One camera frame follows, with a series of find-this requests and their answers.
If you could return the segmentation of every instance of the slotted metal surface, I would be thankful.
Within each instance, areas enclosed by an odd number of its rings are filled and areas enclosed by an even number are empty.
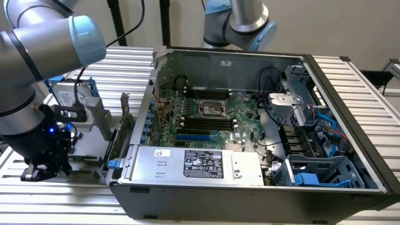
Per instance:
[[[318,63],[323,63],[330,73],[326,76],[331,80],[342,81],[342,79],[353,81],[351,87],[359,88],[358,78],[351,75],[346,69],[345,64],[337,57],[315,57]],[[110,48],[105,60],[89,67],[85,72],[85,78],[93,76],[97,81],[99,94],[102,99],[118,102],[119,93],[122,91],[137,94],[137,104],[130,104],[130,110],[137,112],[139,105],[139,91],[134,91],[135,87],[143,87],[143,82],[135,81],[146,80],[150,69],[150,49],[138,48]],[[385,108],[365,108],[369,105],[375,105],[377,100],[365,90],[361,93],[354,93],[350,90],[339,91],[341,98],[347,101],[357,101],[362,98],[361,104],[349,102],[351,106],[350,111],[354,116],[375,117],[390,119],[390,113]],[[118,110],[117,104],[105,103],[105,107],[111,110]],[[371,123],[371,120],[363,120],[362,128],[371,138],[379,136],[395,137],[400,135],[400,127],[387,125],[385,130],[378,124]],[[391,168],[397,168],[394,174],[400,177],[400,152],[395,147],[387,146],[382,141],[377,141],[378,151]],[[61,183],[53,182],[21,182],[18,176],[22,169],[26,168],[22,157],[15,154],[10,148],[0,157],[0,224],[93,224],[93,225],[133,225],[133,224],[177,224],[173,221],[151,221],[151,220],[131,220],[123,213],[106,186],[94,184],[90,180],[78,182],[74,179],[65,179]],[[179,224],[234,224],[234,223],[213,223],[213,222],[185,222]],[[338,225],[398,225],[400,224],[400,203],[391,205],[382,211],[362,211],[353,215],[347,220],[338,223]]]
[[[389,168],[400,172],[398,112],[350,62],[338,57],[313,58]]]
[[[119,94],[129,93],[129,111],[137,116],[151,66],[153,48],[109,47],[105,59],[87,66],[81,80],[95,81],[105,109],[121,115]],[[66,74],[75,79],[79,69]]]

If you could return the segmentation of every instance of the black ram slot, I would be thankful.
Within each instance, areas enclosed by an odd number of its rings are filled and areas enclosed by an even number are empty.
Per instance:
[[[210,132],[207,130],[177,129],[175,133],[185,135],[210,135]]]
[[[193,99],[199,98],[211,100],[225,100],[229,97],[229,92],[226,90],[187,90],[185,97]]]
[[[186,129],[233,130],[230,120],[186,118],[183,121]]]

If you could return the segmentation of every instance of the motherboard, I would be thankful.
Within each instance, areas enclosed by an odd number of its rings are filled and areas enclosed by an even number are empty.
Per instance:
[[[257,98],[241,91],[162,90],[159,146],[257,152],[254,138],[262,132]]]

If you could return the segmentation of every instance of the power supply label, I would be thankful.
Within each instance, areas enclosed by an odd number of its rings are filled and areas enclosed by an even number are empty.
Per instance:
[[[185,150],[182,175],[193,178],[223,178],[221,151]]]

